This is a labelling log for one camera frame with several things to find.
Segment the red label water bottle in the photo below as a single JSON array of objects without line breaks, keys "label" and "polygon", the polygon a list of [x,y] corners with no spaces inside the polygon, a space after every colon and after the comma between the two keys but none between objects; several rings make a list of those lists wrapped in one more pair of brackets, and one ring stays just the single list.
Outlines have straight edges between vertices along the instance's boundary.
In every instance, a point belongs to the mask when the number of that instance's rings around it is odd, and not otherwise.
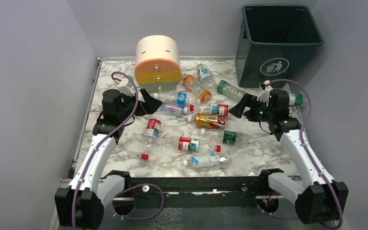
[{"label": "red label water bottle", "polygon": [[211,104],[204,103],[198,105],[190,105],[190,112],[208,114],[208,115],[223,115],[228,116],[229,105],[227,104]]}]

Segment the clear bottle dark green label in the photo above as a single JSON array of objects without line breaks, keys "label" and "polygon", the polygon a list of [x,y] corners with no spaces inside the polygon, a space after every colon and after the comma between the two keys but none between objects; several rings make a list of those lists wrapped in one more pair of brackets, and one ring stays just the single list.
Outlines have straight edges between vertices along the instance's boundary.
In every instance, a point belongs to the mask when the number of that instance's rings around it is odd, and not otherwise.
[{"label": "clear bottle dark green label", "polygon": [[235,145],[240,142],[241,136],[238,132],[224,129],[205,129],[202,128],[200,134],[204,137],[216,140],[226,145]]}]

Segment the gold red drink bottle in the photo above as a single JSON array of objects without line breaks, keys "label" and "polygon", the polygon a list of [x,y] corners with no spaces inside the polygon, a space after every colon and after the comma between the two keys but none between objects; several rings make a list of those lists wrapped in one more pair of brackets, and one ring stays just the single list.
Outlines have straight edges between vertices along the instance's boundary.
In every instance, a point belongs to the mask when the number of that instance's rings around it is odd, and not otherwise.
[{"label": "gold red drink bottle", "polygon": [[205,129],[223,129],[226,124],[225,115],[194,114],[187,117],[188,123],[194,123],[197,127]]}]

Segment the white blue tea bottle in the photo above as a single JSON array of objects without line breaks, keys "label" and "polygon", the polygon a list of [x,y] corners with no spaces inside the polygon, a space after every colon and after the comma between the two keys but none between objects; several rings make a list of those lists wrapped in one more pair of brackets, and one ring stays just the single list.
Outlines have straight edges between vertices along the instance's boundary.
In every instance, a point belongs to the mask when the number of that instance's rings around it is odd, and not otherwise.
[{"label": "white blue tea bottle", "polygon": [[192,155],[183,160],[184,167],[193,170],[226,168],[231,164],[231,156],[216,152]]}]

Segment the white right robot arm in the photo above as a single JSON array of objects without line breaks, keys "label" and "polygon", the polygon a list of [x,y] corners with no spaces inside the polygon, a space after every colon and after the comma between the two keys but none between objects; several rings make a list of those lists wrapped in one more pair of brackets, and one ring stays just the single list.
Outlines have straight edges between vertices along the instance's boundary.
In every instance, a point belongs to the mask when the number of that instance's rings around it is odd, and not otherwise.
[{"label": "white right robot arm", "polygon": [[327,172],[298,119],[289,116],[286,91],[271,90],[268,102],[246,93],[229,113],[237,118],[244,116],[251,122],[268,123],[270,133],[281,143],[300,173],[302,183],[292,180],[280,169],[263,170],[259,175],[262,191],[280,193],[294,205],[298,219],[304,224],[342,222],[348,187]]}]

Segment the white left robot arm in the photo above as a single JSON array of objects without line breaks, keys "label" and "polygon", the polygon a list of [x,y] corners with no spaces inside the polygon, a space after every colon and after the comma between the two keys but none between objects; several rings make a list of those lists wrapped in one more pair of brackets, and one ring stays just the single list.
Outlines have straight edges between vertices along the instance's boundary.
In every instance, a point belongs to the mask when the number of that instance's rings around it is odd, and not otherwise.
[{"label": "white left robot arm", "polygon": [[162,101],[151,97],[145,89],[127,96],[117,89],[106,90],[102,97],[101,117],[93,128],[91,146],[77,174],[65,188],[55,193],[59,224],[72,229],[96,230],[101,225],[105,207],[127,188],[130,175],[118,172],[101,182],[106,162],[123,134],[125,123],[132,116],[151,115]]}]

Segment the dark green trash bin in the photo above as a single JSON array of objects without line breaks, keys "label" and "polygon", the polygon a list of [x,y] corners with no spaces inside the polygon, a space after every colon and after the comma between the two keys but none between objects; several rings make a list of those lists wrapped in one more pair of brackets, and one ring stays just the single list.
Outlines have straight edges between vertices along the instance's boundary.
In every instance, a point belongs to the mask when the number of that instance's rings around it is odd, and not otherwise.
[{"label": "dark green trash bin", "polygon": [[324,41],[304,5],[244,5],[235,56],[237,82],[257,88],[265,80],[291,79]]}]

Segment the clear bottle purple label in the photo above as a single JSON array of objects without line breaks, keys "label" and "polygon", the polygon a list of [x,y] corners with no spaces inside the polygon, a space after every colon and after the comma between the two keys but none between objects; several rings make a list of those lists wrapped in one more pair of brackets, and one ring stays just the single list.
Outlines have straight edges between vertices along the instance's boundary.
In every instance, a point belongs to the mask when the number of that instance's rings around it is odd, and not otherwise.
[{"label": "clear bottle purple label", "polygon": [[157,112],[166,114],[166,115],[173,115],[173,116],[182,116],[188,113],[189,107],[187,106],[174,106],[174,105],[164,105],[162,104]]}]

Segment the green tea bottle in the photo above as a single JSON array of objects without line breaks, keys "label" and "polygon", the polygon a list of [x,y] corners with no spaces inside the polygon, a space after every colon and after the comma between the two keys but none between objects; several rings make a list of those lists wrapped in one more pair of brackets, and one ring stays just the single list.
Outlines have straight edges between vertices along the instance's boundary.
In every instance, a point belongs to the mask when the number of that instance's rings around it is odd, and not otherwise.
[{"label": "green tea bottle", "polygon": [[225,95],[230,100],[231,105],[236,105],[237,103],[239,103],[242,100],[242,98],[244,97],[245,94],[249,94],[249,95],[257,97],[257,95],[245,92],[245,91],[235,87],[234,85],[228,83],[225,80],[221,80],[218,83],[217,92],[220,93],[220,94]]}]

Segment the clear bottle blue label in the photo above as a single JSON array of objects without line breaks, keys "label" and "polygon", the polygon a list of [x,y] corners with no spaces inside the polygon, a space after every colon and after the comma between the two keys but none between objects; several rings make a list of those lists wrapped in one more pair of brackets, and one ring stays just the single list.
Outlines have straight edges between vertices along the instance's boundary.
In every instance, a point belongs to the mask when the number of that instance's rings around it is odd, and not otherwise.
[{"label": "clear bottle blue label", "polygon": [[158,92],[151,95],[163,104],[189,106],[200,103],[200,99],[186,92]]}]

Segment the orange juice bottle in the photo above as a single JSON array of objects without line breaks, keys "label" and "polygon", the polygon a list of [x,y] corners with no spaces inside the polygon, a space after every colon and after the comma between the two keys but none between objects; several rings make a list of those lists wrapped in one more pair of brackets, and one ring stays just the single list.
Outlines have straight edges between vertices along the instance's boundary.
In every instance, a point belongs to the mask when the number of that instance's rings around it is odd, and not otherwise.
[{"label": "orange juice bottle", "polygon": [[201,103],[210,101],[212,94],[209,90],[204,88],[193,75],[186,75],[183,79],[184,86],[191,91]]}]

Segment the round pastel drawer cabinet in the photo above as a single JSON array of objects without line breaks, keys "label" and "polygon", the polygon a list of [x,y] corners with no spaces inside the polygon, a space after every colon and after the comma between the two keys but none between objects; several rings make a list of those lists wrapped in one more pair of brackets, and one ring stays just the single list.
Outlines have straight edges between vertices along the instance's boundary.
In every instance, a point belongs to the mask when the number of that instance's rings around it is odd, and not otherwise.
[{"label": "round pastel drawer cabinet", "polygon": [[175,90],[182,79],[177,43],[165,35],[150,35],[136,46],[134,77],[150,92]]}]

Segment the clear bottle green cap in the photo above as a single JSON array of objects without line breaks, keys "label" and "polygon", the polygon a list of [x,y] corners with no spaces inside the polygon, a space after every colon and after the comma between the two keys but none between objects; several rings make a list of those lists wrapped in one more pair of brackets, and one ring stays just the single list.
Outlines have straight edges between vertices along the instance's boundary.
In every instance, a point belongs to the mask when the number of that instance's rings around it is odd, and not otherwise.
[{"label": "clear bottle green cap", "polygon": [[289,93],[289,105],[290,106],[306,106],[308,105],[308,99],[306,95],[300,93]]}]

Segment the clear bottle green-white label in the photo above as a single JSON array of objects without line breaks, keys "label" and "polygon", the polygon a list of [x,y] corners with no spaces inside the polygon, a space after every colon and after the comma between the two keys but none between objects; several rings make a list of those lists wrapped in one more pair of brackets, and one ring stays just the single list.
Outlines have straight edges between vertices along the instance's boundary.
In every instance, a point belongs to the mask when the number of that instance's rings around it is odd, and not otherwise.
[{"label": "clear bottle green-white label", "polygon": [[197,65],[197,75],[201,84],[207,88],[216,88],[216,82],[209,68],[200,63]]}]

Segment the black front mounting rail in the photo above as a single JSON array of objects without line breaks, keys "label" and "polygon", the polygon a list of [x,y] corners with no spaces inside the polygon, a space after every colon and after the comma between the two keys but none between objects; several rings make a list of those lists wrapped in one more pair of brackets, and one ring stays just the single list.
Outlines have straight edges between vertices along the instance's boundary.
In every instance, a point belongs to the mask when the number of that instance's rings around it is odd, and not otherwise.
[{"label": "black front mounting rail", "polygon": [[257,176],[133,177],[128,186],[135,185],[137,208],[254,207],[268,195]]}]

